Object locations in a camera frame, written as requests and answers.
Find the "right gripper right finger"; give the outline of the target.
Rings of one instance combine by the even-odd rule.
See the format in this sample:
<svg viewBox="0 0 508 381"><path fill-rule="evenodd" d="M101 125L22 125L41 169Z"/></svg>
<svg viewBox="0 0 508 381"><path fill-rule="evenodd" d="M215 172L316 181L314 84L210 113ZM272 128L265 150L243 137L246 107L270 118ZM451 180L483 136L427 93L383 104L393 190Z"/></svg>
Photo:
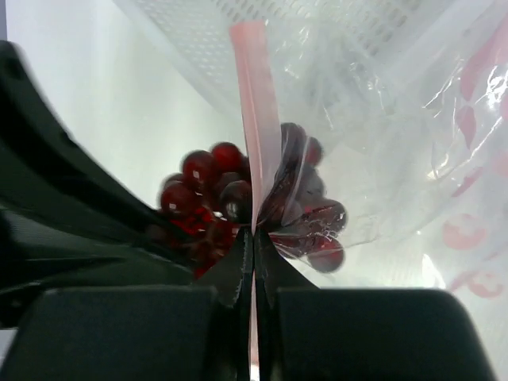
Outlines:
<svg viewBox="0 0 508 381"><path fill-rule="evenodd" d="M262 380L492 380L463 305L429 289L320 289L253 239Z"/></svg>

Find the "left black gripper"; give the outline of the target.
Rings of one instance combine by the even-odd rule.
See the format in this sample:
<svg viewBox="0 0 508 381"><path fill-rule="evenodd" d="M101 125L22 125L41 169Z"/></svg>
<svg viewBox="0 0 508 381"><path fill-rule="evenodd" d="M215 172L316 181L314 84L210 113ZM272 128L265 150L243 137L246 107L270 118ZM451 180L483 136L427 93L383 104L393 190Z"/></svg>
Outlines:
<svg viewBox="0 0 508 381"><path fill-rule="evenodd" d="M187 285L167 222L102 170L56 120L21 51L1 43L1 326L45 291Z"/></svg>

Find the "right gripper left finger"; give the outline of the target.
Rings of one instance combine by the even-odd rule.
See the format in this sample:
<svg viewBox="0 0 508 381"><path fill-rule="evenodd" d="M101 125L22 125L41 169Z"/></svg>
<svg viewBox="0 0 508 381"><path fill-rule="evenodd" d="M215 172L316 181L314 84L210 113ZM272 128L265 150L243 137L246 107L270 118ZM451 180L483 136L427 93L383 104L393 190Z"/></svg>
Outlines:
<svg viewBox="0 0 508 381"><path fill-rule="evenodd" d="M4 380L247 380L252 234L190 286L44 292L1 366Z"/></svg>

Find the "red grape bunch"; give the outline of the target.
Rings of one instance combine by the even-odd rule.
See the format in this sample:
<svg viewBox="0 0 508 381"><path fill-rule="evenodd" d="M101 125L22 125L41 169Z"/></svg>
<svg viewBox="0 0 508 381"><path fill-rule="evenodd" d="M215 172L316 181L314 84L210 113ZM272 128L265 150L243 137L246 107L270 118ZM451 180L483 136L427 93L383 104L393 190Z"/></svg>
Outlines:
<svg viewBox="0 0 508 381"><path fill-rule="evenodd" d="M348 215L325 196L317 170L324 149L298 124L283 123L281 133L282 162L256 225L281 256L304 259L320 273L334 272L345 260L338 235ZM148 234L190 258L200 278L231 250L240 229L250 227L253 195L248 157L235 144L190 152L161 187L158 212L170 227L155 225Z"/></svg>

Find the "clear zip top bag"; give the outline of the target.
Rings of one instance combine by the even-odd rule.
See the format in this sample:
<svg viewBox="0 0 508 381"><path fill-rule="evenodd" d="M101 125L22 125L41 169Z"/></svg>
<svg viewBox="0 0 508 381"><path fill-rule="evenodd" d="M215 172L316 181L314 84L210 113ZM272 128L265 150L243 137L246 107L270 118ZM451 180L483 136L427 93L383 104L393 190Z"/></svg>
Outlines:
<svg viewBox="0 0 508 381"><path fill-rule="evenodd" d="M423 82L377 105L283 114L264 30L237 25L235 54L253 177L252 224L282 162L281 125L317 138L325 196L348 222L344 263L315 270L348 283L437 288L497 298L507 288L507 4L491 6L427 68Z"/></svg>

